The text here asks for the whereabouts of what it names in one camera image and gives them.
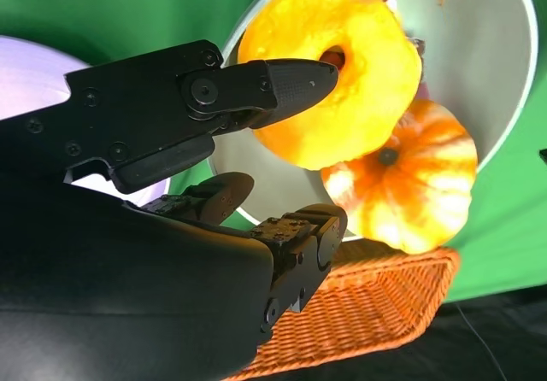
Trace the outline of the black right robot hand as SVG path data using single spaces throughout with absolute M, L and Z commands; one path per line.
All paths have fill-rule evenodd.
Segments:
M 1 123 L 1 377 L 219 380 L 256 357 L 331 270 L 345 211 L 314 204 L 248 232 L 224 173 L 143 206 L 124 195 L 324 99 L 332 64 L 224 67 L 207 40 L 67 74 L 63 103 Z M 119 196 L 76 185 L 93 173 Z

